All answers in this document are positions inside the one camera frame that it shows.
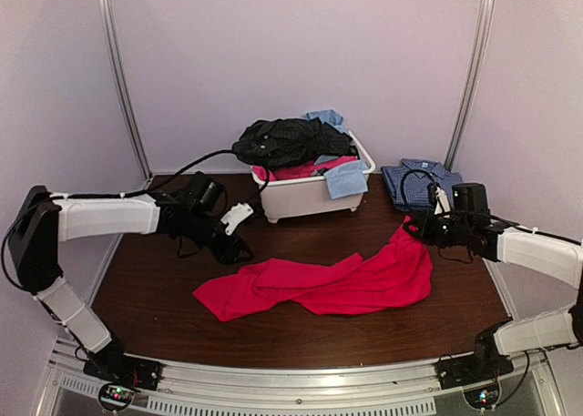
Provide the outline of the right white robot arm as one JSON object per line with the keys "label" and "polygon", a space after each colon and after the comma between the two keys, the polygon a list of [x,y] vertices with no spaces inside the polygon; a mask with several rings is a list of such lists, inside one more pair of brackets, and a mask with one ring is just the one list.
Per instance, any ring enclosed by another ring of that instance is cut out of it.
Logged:
{"label": "right white robot arm", "polygon": [[530,269],[558,279],[578,291],[571,306],[524,320],[498,324],[476,336],[467,361],[473,380],[487,380],[502,360],[518,352],[582,346],[582,242],[526,228],[491,214],[486,187],[453,186],[453,206],[435,197],[435,210],[413,212],[404,230],[440,249],[464,247],[468,255]]}

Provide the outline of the red t-shirt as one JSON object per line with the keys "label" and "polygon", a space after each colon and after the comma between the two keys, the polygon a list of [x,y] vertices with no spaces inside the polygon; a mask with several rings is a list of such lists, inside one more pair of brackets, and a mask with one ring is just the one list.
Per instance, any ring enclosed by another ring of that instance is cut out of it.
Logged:
{"label": "red t-shirt", "polygon": [[369,259],[355,253],[331,266],[269,259],[211,279],[193,297],[221,322],[286,301],[315,315],[358,316],[426,299],[433,269],[426,246],[399,228]]}

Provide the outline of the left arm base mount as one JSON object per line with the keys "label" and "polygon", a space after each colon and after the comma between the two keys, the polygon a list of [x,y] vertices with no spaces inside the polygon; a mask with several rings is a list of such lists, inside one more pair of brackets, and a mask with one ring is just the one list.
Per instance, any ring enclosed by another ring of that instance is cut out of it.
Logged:
{"label": "left arm base mount", "polygon": [[109,380],[125,387],[155,391],[161,378],[158,361],[122,355],[118,360],[93,358],[85,362],[83,372],[91,377]]}

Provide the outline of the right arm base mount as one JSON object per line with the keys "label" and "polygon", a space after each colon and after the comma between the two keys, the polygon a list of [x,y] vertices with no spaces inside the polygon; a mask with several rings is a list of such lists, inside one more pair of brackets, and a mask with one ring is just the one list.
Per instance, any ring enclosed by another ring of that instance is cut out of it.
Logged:
{"label": "right arm base mount", "polygon": [[494,381],[501,375],[514,371],[508,358],[494,357],[492,360],[479,359],[474,353],[453,357],[441,356],[434,364],[435,373],[442,390],[465,387],[478,382]]}

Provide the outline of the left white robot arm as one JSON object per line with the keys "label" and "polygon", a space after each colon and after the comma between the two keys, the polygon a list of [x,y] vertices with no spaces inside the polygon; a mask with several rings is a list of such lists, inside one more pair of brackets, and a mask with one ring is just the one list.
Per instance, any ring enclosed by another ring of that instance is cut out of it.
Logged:
{"label": "left white robot arm", "polygon": [[131,365],[123,343],[79,297],[58,263],[61,243],[113,234],[167,235],[208,249],[217,262],[253,259],[237,227],[253,207],[239,203],[220,215],[212,212],[225,187],[197,172],[172,193],[160,187],[118,194],[56,194],[32,187],[1,243],[1,257],[13,261],[7,281],[30,294],[86,353],[86,365],[112,383],[125,381]]}

